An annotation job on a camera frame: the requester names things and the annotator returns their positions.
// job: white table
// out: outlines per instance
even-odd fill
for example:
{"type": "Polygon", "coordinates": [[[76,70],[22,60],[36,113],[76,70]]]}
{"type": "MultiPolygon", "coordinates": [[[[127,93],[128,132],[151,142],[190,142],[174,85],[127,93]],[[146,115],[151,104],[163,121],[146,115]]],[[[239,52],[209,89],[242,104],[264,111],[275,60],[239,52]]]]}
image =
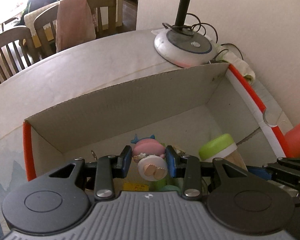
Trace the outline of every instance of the white table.
{"type": "MultiPolygon", "coordinates": [[[[122,33],[91,41],[48,57],[0,85],[0,221],[1,203],[26,182],[22,147],[23,120],[77,96],[136,78],[178,69],[154,49],[151,30],[122,33]]],[[[259,86],[267,107],[282,110],[259,86]]]]}

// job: green object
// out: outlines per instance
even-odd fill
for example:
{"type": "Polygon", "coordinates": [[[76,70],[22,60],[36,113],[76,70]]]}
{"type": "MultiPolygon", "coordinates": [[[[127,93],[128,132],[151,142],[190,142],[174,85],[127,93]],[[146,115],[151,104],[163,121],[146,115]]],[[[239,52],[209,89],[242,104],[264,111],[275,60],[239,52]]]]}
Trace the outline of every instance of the green object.
{"type": "Polygon", "coordinates": [[[217,153],[221,152],[222,150],[226,149],[233,143],[234,140],[232,139],[231,135],[225,133],[202,146],[199,149],[199,156],[201,160],[204,161],[212,157],[213,155],[216,155],[217,153]]]}
{"type": "Polygon", "coordinates": [[[161,188],[159,191],[177,191],[178,193],[181,193],[180,188],[173,185],[166,185],[163,188],[161,188]]]}
{"type": "Polygon", "coordinates": [[[149,185],[149,190],[150,191],[160,191],[166,185],[167,185],[167,180],[165,178],[157,180],[157,181],[152,181],[149,185]]]}

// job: pink figurine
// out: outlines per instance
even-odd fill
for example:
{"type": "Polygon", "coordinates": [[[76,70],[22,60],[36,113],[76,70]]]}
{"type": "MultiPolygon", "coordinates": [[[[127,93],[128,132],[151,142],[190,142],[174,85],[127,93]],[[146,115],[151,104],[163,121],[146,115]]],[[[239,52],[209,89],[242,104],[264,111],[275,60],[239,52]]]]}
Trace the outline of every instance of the pink figurine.
{"type": "Polygon", "coordinates": [[[138,139],[138,136],[135,135],[134,139],[131,140],[131,143],[136,144],[132,150],[133,160],[136,163],[149,155],[156,155],[163,159],[165,158],[166,149],[162,144],[155,140],[154,135],[142,139],[138,139]]]}
{"type": "Polygon", "coordinates": [[[135,135],[131,143],[136,144],[132,150],[132,156],[134,162],[138,163],[141,177],[155,181],[167,175],[167,163],[164,161],[166,149],[155,140],[154,135],[142,139],[138,139],[135,135]]]}

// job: lamp base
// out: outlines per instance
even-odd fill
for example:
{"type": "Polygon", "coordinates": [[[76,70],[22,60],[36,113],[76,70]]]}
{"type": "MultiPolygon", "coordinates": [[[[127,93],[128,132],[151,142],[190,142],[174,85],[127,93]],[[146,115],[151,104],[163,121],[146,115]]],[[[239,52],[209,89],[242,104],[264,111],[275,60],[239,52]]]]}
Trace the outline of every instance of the lamp base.
{"type": "MultiPolygon", "coordinates": [[[[190,33],[190,30],[184,29],[183,32],[190,33]]],[[[208,63],[217,55],[217,49],[197,32],[188,36],[166,29],[156,36],[154,47],[165,60],[183,68],[208,63]]]]}

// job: wooden chair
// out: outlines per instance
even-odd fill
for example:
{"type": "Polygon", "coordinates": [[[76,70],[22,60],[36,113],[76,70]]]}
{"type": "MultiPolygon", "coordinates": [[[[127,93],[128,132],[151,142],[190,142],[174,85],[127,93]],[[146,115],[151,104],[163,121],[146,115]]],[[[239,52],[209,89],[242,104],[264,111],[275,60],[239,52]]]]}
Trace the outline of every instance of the wooden chair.
{"type": "Polygon", "coordinates": [[[108,30],[107,34],[112,35],[115,34],[115,22],[116,22],[116,14],[117,14],[117,0],[87,0],[88,5],[91,10],[91,14],[96,14],[97,9],[97,20],[98,20],[98,29],[96,30],[97,37],[103,37],[103,27],[102,27],[102,19],[101,19],[101,7],[108,7],[108,30]]]}
{"type": "Polygon", "coordinates": [[[43,27],[47,24],[50,24],[54,41],[56,41],[56,29],[54,28],[53,21],[57,19],[58,7],[58,4],[50,7],[39,14],[34,20],[34,29],[38,35],[43,52],[47,57],[55,54],[56,51],[52,51],[43,27]]]}
{"type": "Polygon", "coordinates": [[[23,45],[23,40],[24,39],[26,40],[27,48],[29,50],[29,54],[32,57],[33,61],[38,62],[39,61],[39,56],[37,54],[37,51],[35,50],[34,43],[33,43],[32,36],[31,36],[31,32],[30,32],[30,29],[28,27],[26,27],[26,26],[17,26],[17,27],[13,27],[12,29],[7,30],[3,33],[0,33],[0,56],[1,56],[1,60],[4,64],[4,67],[6,68],[8,74],[9,74],[9,76],[5,75],[5,73],[2,69],[2,66],[0,64],[0,75],[2,76],[4,81],[7,80],[9,77],[12,77],[13,73],[12,73],[11,68],[9,66],[9,63],[7,62],[7,59],[6,59],[6,57],[5,57],[5,55],[2,51],[2,47],[4,47],[4,46],[6,47],[9,59],[10,59],[11,64],[12,64],[12,67],[13,67],[13,69],[16,73],[19,72],[19,69],[18,69],[16,61],[15,61],[13,55],[12,55],[12,52],[10,50],[9,43],[13,44],[14,54],[15,54],[17,60],[18,60],[18,65],[20,65],[20,68],[23,70],[23,69],[25,69],[25,66],[22,62],[22,59],[21,59],[21,56],[19,54],[18,48],[15,44],[15,41],[20,41],[19,45],[21,47],[22,54],[23,54],[23,57],[26,61],[26,64],[28,66],[31,65],[28,54],[27,54],[27,51],[26,51],[26,48],[23,45]]]}

